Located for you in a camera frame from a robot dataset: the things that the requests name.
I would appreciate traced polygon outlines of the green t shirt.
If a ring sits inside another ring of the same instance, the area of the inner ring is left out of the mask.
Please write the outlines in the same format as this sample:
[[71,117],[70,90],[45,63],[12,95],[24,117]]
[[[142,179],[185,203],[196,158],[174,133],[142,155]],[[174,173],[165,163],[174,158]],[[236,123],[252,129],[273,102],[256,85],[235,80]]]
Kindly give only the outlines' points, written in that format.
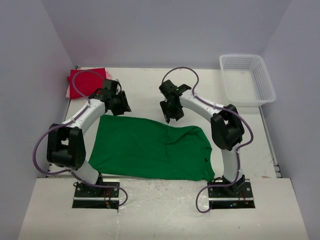
[[89,164],[102,174],[210,182],[212,147],[198,126],[103,115]]

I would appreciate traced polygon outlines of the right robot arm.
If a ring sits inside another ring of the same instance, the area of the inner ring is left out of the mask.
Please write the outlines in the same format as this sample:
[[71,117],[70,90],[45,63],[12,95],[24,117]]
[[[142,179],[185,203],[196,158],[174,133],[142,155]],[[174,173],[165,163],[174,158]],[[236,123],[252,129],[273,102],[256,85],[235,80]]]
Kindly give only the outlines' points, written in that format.
[[183,109],[189,109],[210,123],[211,137],[214,144],[221,150],[223,160],[222,184],[224,193],[233,197],[241,191],[245,176],[241,169],[240,158],[236,152],[245,133],[241,120],[234,115],[234,105],[207,104],[193,96],[192,88],[186,84],[174,85],[170,80],[159,86],[164,100],[160,106],[167,123],[180,120],[184,116]]

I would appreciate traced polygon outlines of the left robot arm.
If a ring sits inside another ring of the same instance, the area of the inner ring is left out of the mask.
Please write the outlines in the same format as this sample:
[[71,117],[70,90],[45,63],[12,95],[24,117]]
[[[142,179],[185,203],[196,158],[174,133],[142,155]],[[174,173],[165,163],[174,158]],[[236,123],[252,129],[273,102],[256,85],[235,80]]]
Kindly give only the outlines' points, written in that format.
[[130,112],[126,93],[118,80],[105,79],[87,103],[61,124],[52,124],[47,139],[47,161],[70,172],[87,184],[86,190],[97,197],[103,193],[101,173],[86,160],[84,136],[93,123],[108,111],[114,116]]

